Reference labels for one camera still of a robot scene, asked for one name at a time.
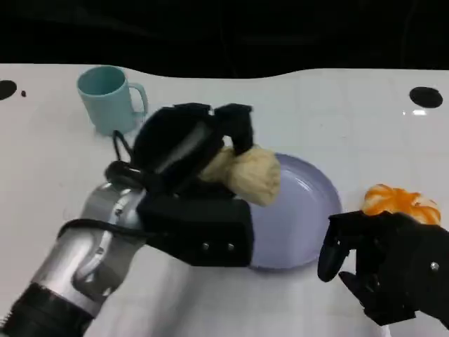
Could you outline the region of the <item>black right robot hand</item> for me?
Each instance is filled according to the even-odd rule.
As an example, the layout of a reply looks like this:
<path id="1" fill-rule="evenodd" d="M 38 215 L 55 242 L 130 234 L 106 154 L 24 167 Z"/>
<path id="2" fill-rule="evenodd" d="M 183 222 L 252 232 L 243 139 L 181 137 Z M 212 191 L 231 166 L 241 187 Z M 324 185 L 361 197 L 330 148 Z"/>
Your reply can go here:
<path id="1" fill-rule="evenodd" d="M 335 214 L 318 277 L 339 277 L 367 317 L 384 326 L 423 312 L 448 325 L 448 231 L 403 213 Z"/>

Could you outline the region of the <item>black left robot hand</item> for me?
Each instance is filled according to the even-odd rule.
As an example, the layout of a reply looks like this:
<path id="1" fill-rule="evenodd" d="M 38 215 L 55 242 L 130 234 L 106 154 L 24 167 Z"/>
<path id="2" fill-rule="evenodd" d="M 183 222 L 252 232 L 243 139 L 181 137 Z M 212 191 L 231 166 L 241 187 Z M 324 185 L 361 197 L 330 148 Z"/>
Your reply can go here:
<path id="1" fill-rule="evenodd" d="M 145 122 L 133 144 L 132 163 L 159 177 L 168 194 L 208 186 L 200 172 L 232 139 L 242 154 L 253 146 L 253 107 L 230 103 L 214 110 L 202 103 L 162 107 Z"/>

